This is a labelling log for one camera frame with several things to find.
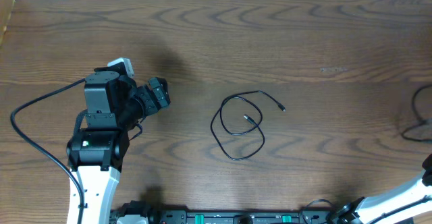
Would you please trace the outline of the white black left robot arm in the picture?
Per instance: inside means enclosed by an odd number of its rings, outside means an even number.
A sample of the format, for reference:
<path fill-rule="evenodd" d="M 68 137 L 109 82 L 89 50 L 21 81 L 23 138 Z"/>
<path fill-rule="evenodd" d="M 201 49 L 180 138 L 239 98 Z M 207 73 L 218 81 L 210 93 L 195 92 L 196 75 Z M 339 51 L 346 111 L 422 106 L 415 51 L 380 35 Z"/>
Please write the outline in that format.
<path fill-rule="evenodd" d="M 70 190 L 68 223 L 108 223 L 130 130 L 170 104 L 167 80 L 137 86 L 128 58 L 94 69 L 84 80 L 87 109 L 67 144 L 68 165 L 80 190 Z"/>

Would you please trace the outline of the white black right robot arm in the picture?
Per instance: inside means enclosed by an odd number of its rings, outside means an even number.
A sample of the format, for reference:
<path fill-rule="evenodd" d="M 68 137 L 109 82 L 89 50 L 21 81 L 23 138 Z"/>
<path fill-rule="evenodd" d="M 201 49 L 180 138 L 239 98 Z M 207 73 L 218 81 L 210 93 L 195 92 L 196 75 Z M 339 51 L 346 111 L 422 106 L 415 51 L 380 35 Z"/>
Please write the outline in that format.
<path fill-rule="evenodd" d="M 431 211 L 431 157 L 414 179 L 384 194 L 362 197 L 342 207 L 330 222 L 347 224 L 399 223 Z"/>

